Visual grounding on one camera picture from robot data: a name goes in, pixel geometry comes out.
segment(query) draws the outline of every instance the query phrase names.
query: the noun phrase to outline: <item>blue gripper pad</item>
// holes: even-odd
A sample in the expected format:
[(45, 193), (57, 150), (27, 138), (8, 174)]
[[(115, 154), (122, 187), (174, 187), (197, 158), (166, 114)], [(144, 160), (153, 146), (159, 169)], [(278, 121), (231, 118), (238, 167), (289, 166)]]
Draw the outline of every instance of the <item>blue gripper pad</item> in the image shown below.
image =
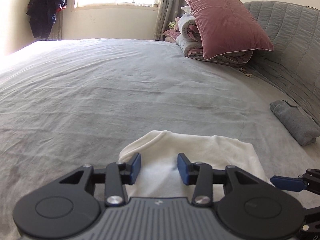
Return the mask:
[(294, 192), (300, 192), (307, 189), (307, 185), (304, 184), (302, 179), (273, 176), (270, 179), (271, 183), (278, 189), (289, 190)]
[(177, 162), (178, 171), (180, 173), (180, 177), (183, 181), (183, 184), (189, 185), (188, 166), (180, 154), (178, 154)]
[(131, 170), (130, 177), (131, 177), (132, 184), (134, 184), (136, 182), (137, 176), (138, 176), (140, 169), (141, 169), (141, 155), (140, 155), (140, 153), (137, 154), (131, 167), (132, 167), (132, 170)]

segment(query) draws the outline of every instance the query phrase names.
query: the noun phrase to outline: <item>folded comforter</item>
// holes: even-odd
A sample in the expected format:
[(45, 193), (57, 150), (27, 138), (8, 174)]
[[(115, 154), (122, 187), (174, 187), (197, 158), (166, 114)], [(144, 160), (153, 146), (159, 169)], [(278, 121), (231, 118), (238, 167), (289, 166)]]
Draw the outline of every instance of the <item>folded comforter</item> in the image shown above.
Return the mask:
[(176, 44), (180, 46), (185, 57), (221, 65), (240, 66), (247, 63), (252, 56), (252, 50), (247, 50), (225, 53), (211, 59), (204, 59), (201, 37), (195, 18), (185, 13), (180, 18), (178, 26), (181, 34), (177, 37)]

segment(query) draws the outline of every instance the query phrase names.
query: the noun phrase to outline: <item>black circular pad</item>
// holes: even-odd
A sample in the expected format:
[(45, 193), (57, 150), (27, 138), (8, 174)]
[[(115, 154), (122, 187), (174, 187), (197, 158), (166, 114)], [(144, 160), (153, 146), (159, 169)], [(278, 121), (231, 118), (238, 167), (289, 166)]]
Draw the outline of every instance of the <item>black circular pad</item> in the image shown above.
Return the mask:
[(37, 213), (44, 218), (65, 217), (72, 209), (72, 201), (65, 197), (48, 197), (36, 205)]
[(266, 197), (252, 198), (244, 204), (245, 211), (256, 218), (273, 218), (280, 214), (281, 205)]
[(286, 239), (304, 220), (303, 207), (294, 197), (272, 186), (241, 185), (218, 204), (221, 222), (245, 239)]
[(42, 187), (23, 197), (13, 210), (13, 219), (25, 235), (65, 239), (84, 231), (99, 214), (100, 205), (92, 195), (65, 184)]

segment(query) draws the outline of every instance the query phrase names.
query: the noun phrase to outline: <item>window sill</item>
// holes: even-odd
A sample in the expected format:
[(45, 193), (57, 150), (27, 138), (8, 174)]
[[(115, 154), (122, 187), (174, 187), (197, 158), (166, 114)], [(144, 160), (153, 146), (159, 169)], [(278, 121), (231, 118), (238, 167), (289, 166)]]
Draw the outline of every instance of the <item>window sill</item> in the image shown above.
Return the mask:
[(106, 9), (106, 8), (118, 8), (118, 9), (140, 9), (140, 10), (151, 10), (157, 11), (157, 7), (152, 6), (139, 6), (139, 5), (130, 5), (130, 4), (94, 4), (94, 5), (85, 5), (80, 7), (71, 8), (71, 11), (80, 11), (80, 10), (90, 10), (90, 9)]

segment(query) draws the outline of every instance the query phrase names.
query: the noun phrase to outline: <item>white t-shirt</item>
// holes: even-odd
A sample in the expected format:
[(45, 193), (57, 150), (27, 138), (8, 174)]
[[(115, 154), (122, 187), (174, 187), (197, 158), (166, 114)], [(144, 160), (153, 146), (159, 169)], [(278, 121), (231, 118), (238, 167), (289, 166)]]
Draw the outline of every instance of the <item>white t-shirt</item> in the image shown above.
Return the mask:
[[(192, 198), (194, 186), (183, 184), (177, 168), (177, 156), (184, 153), (193, 163), (208, 163), (213, 169), (227, 165), (239, 168), (270, 182), (250, 143), (223, 136), (198, 136), (170, 131), (151, 131), (125, 147), (119, 161), (127, 162), (134, 153), (141, 154), (141, 170), (133, 186), (126, 186), (128, 196)], [(213, 199), (224, 196), (222, 185), (214, 185)]]

